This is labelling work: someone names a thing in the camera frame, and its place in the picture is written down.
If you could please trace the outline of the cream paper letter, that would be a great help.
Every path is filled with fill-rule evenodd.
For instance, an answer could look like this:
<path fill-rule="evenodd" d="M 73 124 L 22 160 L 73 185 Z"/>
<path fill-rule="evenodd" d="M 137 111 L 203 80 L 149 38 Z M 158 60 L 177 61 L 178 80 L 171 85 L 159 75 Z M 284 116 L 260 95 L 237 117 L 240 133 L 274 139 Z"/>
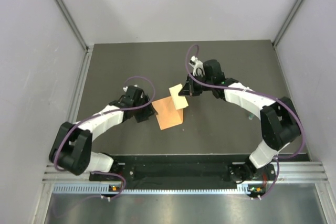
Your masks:
<path fill-rule="evenodd" d="M 187 99 L 184 96 L 179 95 L 179 92 L 182 90 L 182 88 L 183 86 L 181 83 L 169 88 L 169 92 L 176 110 L 188 107 Z"/>

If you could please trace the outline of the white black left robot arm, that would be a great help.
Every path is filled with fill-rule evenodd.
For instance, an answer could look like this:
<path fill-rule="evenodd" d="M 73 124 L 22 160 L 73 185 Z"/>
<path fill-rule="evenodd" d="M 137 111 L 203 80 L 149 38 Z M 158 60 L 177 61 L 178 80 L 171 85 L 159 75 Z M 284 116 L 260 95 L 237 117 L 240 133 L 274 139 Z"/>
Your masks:
<path fill-rule="evenodd" d="M 103 110 L 76 122 L 64 122 L 56 135 L 49 160 L 58 169 L 76 176 L 84 172 L 101 172 L 107 180 L 114 180 L 119 168 L 114 159 L 92 151 L 92 143 L 110 128 L 135 118 L 140 123 L 156 114 L 150 98 L 138 86 L 124 88 L 125 94 L 110 102 Z"/>

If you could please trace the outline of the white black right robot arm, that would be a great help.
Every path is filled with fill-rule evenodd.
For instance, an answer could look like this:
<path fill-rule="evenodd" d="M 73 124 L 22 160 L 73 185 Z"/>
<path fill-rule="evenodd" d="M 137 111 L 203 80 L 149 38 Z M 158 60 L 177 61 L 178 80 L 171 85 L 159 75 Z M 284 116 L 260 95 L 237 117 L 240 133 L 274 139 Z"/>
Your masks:
<path fill-rule="evenodd" d="M 246 159 L 237 175 L 239 180 L 258 179 L 264 174 L 264 167 L 302 134 L 302 124 L 290 98 L 261 94 L 225 77 L 217 60 L 201 62 L 193 56 L 186 66 L 193 70 L 188 73 L 180 96 L 195 97 L 210 91 L 215 98 L 237 105 L 260 120 L 262 140 Z"/>

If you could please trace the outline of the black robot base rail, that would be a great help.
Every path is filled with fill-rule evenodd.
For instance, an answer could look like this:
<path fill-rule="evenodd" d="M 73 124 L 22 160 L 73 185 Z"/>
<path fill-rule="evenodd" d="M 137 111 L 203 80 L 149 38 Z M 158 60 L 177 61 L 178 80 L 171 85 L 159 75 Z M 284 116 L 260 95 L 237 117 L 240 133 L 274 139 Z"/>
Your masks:
<path fill-rule="evenodd" d="M 138 183 L 164 186 L 187 181 L 207 184 L 240 184 L 244 181 L 271 181 L 274 166 L 267 164 L 256 169 L 247 155 L 117 155 L 109 170 L 123 176 L 129 187 Z"/>

